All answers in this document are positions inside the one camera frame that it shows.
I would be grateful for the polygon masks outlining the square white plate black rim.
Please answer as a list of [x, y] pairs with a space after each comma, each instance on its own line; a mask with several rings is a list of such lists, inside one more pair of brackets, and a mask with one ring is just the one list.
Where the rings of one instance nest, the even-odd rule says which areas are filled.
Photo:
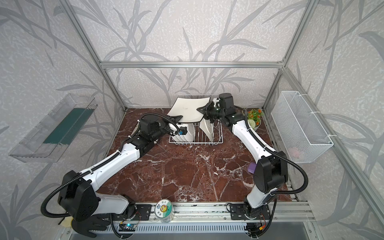
[[204, 114], [197, 111], [197, 108], [204, 107], [209, 102], [210, 97], [200, 99], [177, 98], [167, 115], [170, 117], [183, 116], [179, 123], [200, 122]]

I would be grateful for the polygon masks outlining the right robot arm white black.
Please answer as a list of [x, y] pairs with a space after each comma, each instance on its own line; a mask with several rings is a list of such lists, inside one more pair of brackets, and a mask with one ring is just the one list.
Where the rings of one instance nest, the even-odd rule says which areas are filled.
[[[254, 220], [268, 204], [278, 200], [278, 195], [294, 195], [303, 192], [309, 185], [307, 173], [298, 164], [289, 160], [284, 152], [277, 152], [267, 145], [251, 128], [248, 111], [235, 106], [233, 96], [220, 94], [217, 100], [197, 108], [204, 119], [224, 123], [241, 140], [256, 161], [253, 173], [254, 187], [244, 200], [246, 218]], [[288, 180], [288, 166], [299, 170], [304, 182], [301, 187], [291, 191], [279, 190]]]

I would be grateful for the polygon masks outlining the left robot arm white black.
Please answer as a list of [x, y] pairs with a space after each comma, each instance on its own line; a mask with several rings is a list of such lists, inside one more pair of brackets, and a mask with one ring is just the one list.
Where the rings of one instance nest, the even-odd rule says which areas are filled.
[[79, 173], [68, 172], [62, 185], [53, 190], [41, 205], [41, 213], [48, 218], [73, 217], [81, 222], [99, 214], [122, 214], [131, 200], [122, 195], [99, 194], [99, 188], [127, 165], [147, 154], [164, 135], [184, 136], [190, 133], [187, 124], [180, 124], [182, 116], [146, 113], [138, 119], [137, 130], [123, 140], [112, 155]]

